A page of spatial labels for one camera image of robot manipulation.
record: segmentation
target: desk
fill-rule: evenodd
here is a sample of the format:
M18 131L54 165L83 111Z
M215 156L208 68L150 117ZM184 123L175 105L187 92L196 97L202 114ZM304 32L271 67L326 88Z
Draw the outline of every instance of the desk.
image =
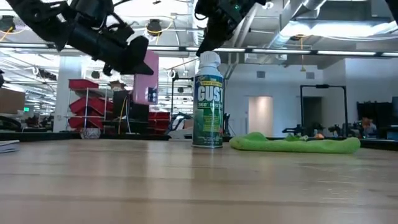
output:
M398 153L21 143L0 156L0 223L396 223Z

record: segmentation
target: green can label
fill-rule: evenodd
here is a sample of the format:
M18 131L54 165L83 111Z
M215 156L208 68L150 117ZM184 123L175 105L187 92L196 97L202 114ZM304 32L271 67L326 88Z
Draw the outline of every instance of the green can label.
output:
M223 145L223 77L195 77L193 101L193 145L221 147Z

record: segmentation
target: compressed air can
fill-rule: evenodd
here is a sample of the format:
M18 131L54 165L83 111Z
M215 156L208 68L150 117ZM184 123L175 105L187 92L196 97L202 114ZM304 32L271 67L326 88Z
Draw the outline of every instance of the compressed air can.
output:
M220 56L200 55L193 93L193 147L223 147L223 76L218 71Z

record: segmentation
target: black frame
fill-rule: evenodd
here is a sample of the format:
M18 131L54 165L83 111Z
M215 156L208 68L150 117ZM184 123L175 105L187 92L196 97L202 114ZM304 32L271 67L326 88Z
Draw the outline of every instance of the black frame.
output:
M177 80L191 80L193 81L193 77L192 78L180 78L178 76L178 73L175 74L174 78L172 79L172 109L170 112L170 120L173 118L173 109L174 109L174 82Z
M304 125L304 98L303 98L303 89L305 87L313 87L317 89L328 89L328 88L342 88L344 91L344 115L345 115L345 123L346 123L346 128L345 128L345 137L348 137L348 112L347 112L347 87L346 86L339 86L339 85L300 85L300 107L301 107L301 125Z

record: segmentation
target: person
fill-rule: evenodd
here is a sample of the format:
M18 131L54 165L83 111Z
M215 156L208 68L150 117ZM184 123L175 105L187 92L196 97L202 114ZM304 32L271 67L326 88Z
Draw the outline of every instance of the person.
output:
M373 123L372 119L368 117L362 118L362 128L363 128L363 136L369 137L370 135L375 135L377 131L376 125Z

